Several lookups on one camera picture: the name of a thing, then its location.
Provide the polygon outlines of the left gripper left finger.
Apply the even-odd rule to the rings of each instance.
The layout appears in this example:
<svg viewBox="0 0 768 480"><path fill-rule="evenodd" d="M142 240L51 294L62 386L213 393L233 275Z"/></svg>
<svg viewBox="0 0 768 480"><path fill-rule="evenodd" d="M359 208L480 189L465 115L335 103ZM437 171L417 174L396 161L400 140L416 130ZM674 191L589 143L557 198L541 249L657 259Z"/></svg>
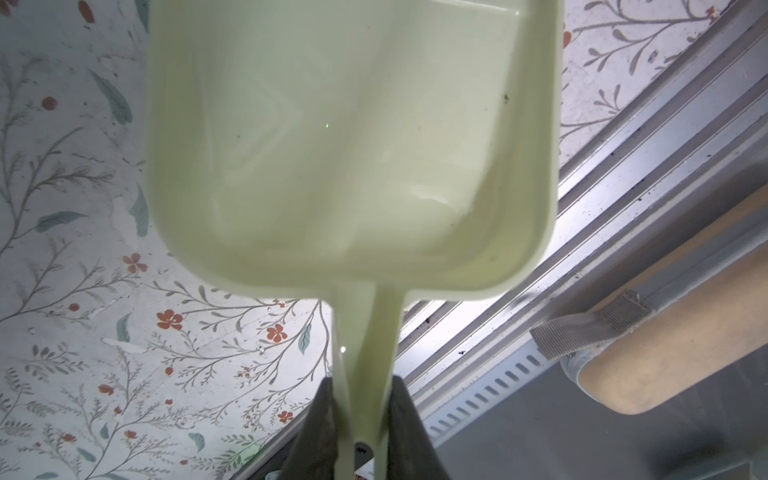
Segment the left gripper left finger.
<svg viewBox="0 0 768 480"><path fill-rule="evenodd" d="M326 377L311 402L303 427L280 469L280 480L331 480L338 458L333 381Z"/></svg>

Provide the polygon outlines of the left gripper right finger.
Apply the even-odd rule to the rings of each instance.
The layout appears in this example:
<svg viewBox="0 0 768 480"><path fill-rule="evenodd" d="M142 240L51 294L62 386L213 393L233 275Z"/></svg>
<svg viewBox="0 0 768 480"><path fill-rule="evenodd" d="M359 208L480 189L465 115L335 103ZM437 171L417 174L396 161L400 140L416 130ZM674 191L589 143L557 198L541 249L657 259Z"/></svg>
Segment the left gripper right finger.
<svg viewBox="0 0 768 480"><path fill-rule="evenodd" d="M424 428L405 382L392 378L388 405L386 478L449 480Z"/></svg>

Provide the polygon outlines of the light green dustpan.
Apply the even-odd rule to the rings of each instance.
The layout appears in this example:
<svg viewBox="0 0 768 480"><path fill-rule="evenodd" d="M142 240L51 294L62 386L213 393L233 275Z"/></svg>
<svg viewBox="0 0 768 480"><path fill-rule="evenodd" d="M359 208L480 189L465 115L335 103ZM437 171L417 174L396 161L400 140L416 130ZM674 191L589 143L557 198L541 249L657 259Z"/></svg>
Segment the light green dustpan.
<svg viewBox="0 0 768 480"><path fill-rule="evenodd" d="M507 292L557 211L560 1L154 1L147 187L205 282L332 309L338 458L386 478L404 308Z"/></svg>

